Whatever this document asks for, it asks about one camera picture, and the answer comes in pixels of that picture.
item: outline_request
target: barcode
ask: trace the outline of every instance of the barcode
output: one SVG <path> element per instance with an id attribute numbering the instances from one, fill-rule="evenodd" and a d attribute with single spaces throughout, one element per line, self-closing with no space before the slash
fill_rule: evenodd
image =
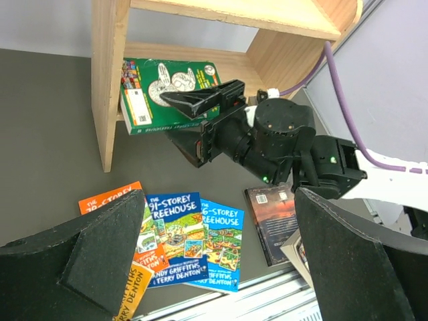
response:
<path id="1" fill-rule="evenodd" d="M 286 192 L 280 192 L 280 199 L 281 201 L 285 201 L 288 199 L 287 193 Z"/>
<path id="2" fill-rule="evenodd" d="M 264 194 L 256 195 L 255 199 L 257 200 L 257 204 L 265 204 L 268 202 L 268 198 Z"/>

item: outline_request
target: white label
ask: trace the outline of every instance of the white label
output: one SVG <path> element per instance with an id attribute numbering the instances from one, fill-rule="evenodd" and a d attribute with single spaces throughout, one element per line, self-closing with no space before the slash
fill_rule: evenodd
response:
<path id="1" fill-rule="evenodd" d="M 288 200 L 287 193 L 286 192 L 280 192 L 280 199 L 281 199 L 281 201 Z"/>
<path id="2" fill-rule="evenodd" d="M 264 194 L 256 195 L 255 199 L 257 200 L 257 204 L 265 204 L 268 202 L 268 198 Z"/>
<path id="3" fill-rule="evenodd" d="M 146 100 L 142 95 L 141 89 L 127 89 L 125 90 L 126 95 L 129 98 L 130 109 L 134 115 L 136 125 L 149 125 L 152 123 L 152 118 L 148 112 Z"/>

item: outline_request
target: orange book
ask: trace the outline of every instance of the orange book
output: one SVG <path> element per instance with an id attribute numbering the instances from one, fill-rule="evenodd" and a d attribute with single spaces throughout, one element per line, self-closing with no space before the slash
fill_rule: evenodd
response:
<path id="1" fill-rule="evenodd" d="M 152 270 L 141 264 L 135 262 L 131 264 L 120 310 L 112 321 L 128 321 L 132 318 L 153 274 Z"/>
<path id="2" fill-rule="evenodd" d="M 113 191 L 82 199 L 79 201 L 80 213 L 87 214 L 134 189 L 142 189 L 140 182 L 137 181 Z M 164 244 L 159 237 L 158 229 L 154 224 L 147 201 L 144 207 L 140 235 L 135 247 L 134 262 L 153 270 L 155 273 L 169 267 L 168 258 L 164 251 Z"/>

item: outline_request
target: book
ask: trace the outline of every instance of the book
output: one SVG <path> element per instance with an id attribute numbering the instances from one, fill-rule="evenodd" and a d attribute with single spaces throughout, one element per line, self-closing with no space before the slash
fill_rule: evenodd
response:
<path id="1" fill-rule="evenodd" d="M 188 284 L 220 292 L 237 292 L 245 212 L 205 199 L 201 199 L 201 206 L 203 225 L 208 235 L 204 240 L 204 251 L 209 278 Z"/>
<path id="2" fill-rule="evenodd" d="M 127 321 L 134 316 L 153 274 L 154 271 L 139 263 L 131 264 L 119 313 L 113 321 Z"/>
<path id="3" fill-rule="evenodd" d="M 295 269 L 305 279 L 311 288 L 314 288 L 312 277 L 310 276 L 308 259 L 306 258 L 305 247 L 302 243 L 300 230 L 297 229 L 292 236 L 281 246 L 281 251 L 293 264 Z"/>
<path id="4" fill-rule="evenodd" d="M 149 287 L 168 286 L 208 278 L 206 238 L 199 193 L 147 195 L 170 266 L 157 272 Z"/>
<path id="5" fill-rule="evenodd" d="M 267 265 L 288 262 L 280 247 L 298 228 L 291 184 L 247 189 L 245 196 Z"/>
<path id="6" fill-rule="evenodd" d="M 142 189 L 140 182 L 133 182 L 113 191 L 82 199 L 79 201 L 80 213 L 87 214 L 129 193 L 133 189 Z M 145 201 L 146 205 L 142 214 L 140 235 L 135 247 L 134 262 L 142 264 L 155 272 L 159 272 L 169 267 L 169 263 L 158 229 L 147 205 L 147 200 Z"/>
<path id="7" fill-rule="evenodd" d="M 121 81 L 120 109 L 129 134 L 194 127 L 219 115 L 219 108 L 214 107 L 191 120 L 160 96 L 219 85 L 217 68 L 211 62 L 125 58 Z"/>

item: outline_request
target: gray tabletop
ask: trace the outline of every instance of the gray tabletop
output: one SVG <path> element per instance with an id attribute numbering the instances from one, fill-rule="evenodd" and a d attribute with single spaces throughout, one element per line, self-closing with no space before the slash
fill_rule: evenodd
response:
<path id="1" fill-rule="evenodd" d="M 198 191 L 244 209 L 241 281 L 267 267 L 243 196 L 263 185 L 219 156 L 192 167 L 163 133 L 129 136 L 118 124 L 112 172 L 102 172 L 90 110 L 90 60 L 0 50 L 0 245 L 79 215 L 80 199 L 140 181 L 147 193 Z M 136 314 L 207 293 L 185 285 L 149 289 Z"/>

